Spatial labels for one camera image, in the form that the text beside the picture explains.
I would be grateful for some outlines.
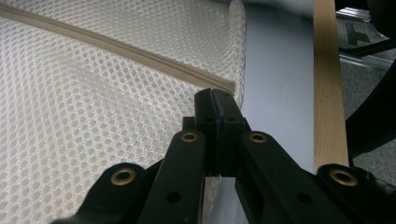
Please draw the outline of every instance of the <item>beige zipper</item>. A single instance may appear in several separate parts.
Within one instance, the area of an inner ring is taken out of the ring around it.
[[[0,3],[0,16],[94,45],[196,86],[221,89],[230,93],[235,91],[235,83],[231,80],[105,35],[99,35],[89,30],[36,15],[3,3]]]

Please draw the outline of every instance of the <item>metal grommet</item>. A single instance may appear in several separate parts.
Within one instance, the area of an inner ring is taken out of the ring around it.
[[[248,137],[251,141],[257,143],[264,143],[267,141],[267,137],[262,133],[253,133]]]
[[[131,168],[121,168],[111,176],[111,183],[116,186],[123,186],[134,181],[136,171]]]
[[[343,170],[337,170],[337,169],[330,170],[330,177],[335,182],[344,186],[354,187],[358,185],[358,179],[352,174]]]
[[[198,139],[198,135],[196,133],[183,133],[181,135],[181,140],[184,142],[195,142]]]

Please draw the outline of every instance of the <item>screw hole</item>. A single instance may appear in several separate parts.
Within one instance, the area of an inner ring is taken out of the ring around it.
[[[177,203],[180,201],[181,196],[177,191],[172,191],[166,194],[165,199],[169,203]]]
[[[130,168],[121,168],[111,176],[111,183],[116,186],[123,186],[134,181],[136,172]]]
[[[184,142],[194,142],[198,139],[198,135],[196,133],[183,133],[181,135],[181,140]]]
[[[358,179],[356,179],[356,177],[352,174],[343,170],[330,170],[330,177],[335,182],[344,186],[353,187],[358,185]]]
[[[262,133],[253,133],[250,135],[249,139],[257,143],[264,143],[267,141],[267,137]]]
[[[313,202],[311,196],[309,196],[306,193],[298,193],[297,194],[297,199],[301,202],[301,203],[306,203],[306,204],[310,204]]]

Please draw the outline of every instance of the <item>light wood strip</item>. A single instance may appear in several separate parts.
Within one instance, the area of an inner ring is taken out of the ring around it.
[[[315,171],[348,165],[343,90],[333,0],[314,0]]]

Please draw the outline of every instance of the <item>gray floor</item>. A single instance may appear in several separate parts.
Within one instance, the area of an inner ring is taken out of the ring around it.
[[[352,24],[355,32],[363,35],[356,35],[358,46],[386,39],[379,34],[371,23],[337,19],[338,41],[342,48],[355,48],[352,39],[347,37],[347,24]],[[375,56],[395,60],[396,49],[376,54]],[[374,68],[361,67],[350,63],[341,63],[341,75],[343,79],[344,107],[346,119],[359,107],[366,97],[375,88],[386,71]],[[389,182],[396,186],[396,141],[392,141],[377,150],[360,155],[354,160],[355,166],[363,168],[373,173],[377,178]]]

